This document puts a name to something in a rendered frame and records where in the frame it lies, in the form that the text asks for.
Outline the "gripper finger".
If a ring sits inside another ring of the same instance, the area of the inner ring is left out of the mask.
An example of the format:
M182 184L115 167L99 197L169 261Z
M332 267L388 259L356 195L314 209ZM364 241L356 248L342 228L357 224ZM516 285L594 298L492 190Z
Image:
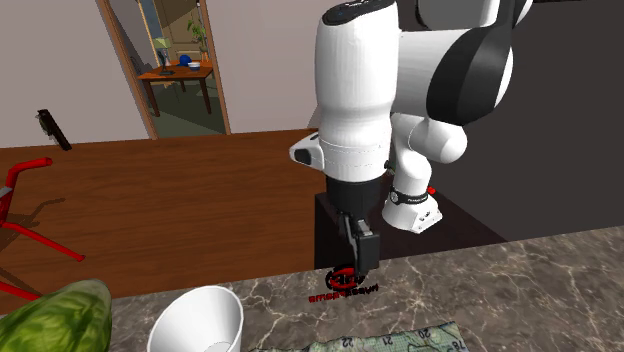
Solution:
M356 254L356 242L353 238L351 219L348 214L342 212L338 214L338 227L340 235L345 238L345 241L349 244L353 254Z
M352 237L355 242L355 270L358 277L366 276L379 267L380 236L365 219L353 222Z

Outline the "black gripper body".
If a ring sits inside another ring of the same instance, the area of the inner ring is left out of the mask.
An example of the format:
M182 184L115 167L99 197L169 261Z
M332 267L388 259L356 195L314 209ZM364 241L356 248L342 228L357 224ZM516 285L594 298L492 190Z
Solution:
M379 203L382 177L368 181L348 182L326 177L330 203L340 212L354 218L366 218Z

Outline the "dark robot stand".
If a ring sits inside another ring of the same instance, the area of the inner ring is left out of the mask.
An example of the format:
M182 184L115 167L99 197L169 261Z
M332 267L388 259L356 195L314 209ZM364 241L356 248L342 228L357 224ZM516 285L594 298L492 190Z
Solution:
M396 229L381 215L380 201L369 215L372 229L380 233L382 260L504 243L506 240L472 217L442 193L434 195L443 218L421 234ZM336 211L324 193L315 196L314 267L335 267L353 261L351 246L338 234Z

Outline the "green map sheet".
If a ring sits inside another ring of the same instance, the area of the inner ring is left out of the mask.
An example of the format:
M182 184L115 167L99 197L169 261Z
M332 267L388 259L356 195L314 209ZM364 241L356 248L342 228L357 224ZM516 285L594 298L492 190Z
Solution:
M447 322L381 336L343 336L314 342L302 349L253 349L250 352L470 352L459 326Z

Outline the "white cup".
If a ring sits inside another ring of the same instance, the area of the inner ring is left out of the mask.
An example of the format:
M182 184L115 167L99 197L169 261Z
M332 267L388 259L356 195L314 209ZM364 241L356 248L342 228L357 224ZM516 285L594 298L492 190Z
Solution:
M221 286L203 286L174 300L156 320L147 352L241 352L244 312Z

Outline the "brown wooden table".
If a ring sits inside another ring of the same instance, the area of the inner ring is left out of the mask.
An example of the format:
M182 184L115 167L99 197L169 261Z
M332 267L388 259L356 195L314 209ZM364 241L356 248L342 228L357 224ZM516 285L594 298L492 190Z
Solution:
M161 52L158 52L157 55L162 61L162 66L138 76L138 80L143 83L148 100L154 110L154 115L159 117L160 111L151 84L165 81L179 82L183 92L186 91L186 81L198 81L207 112L211 114L212 107L207 91L206 78L214 72L212 61L190 61L186 66L181 66L180 64L167 65L164 55Z

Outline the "green lettuce head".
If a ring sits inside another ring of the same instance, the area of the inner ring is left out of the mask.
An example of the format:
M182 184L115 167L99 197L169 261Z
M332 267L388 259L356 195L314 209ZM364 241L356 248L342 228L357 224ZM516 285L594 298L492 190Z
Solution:
M0 352L108 352L112 296L98 279L71 283L0 319Z

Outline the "wooden door frame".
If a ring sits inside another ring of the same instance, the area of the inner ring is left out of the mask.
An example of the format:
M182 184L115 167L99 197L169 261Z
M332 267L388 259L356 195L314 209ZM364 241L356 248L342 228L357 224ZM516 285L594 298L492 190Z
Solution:
M136 74L134 65L131 62L127 47L122 38L122 28L117 23L116 16L110 4L110 0L95 0L95 2L99 7L102 19L109 33L109 37L121 63L122 72L126 77L128 86L138 108L139 116L141 117L143 125L148 133L148 138L151 140L157 140L159 138L159 134L156 130L152 115L148 108L148 103L150 102L148 100L147 93L144 89L143 83L138 80L139 75ZM212 74L216 78L217 91L219 94L220 106L222 109L224 134L230 135L230 123L225 110L223 94L221 92L222 87L219 81L220 77L217 71L217 63L212 61L212 64L214 68L214 72Z

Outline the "red metal frame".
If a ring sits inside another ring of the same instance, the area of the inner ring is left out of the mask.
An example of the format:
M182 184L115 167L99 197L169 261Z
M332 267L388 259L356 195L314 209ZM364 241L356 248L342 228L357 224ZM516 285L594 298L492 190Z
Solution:
M5 185L0 188L0 229L9 229L16 231L17 233L27 236L39 243L42 243L50 248L53 248L65 255L68 255L78 262L85 259L85 255L78 254L71 249L52 241L39 233L29 230L24 226L9 222L7 220L8 211L10 210L12 197L15 191L19 174L25 170L48 167L53 164L53 160L49 157L34 159L22 163L15 164L8 170L8 174L5 180Z

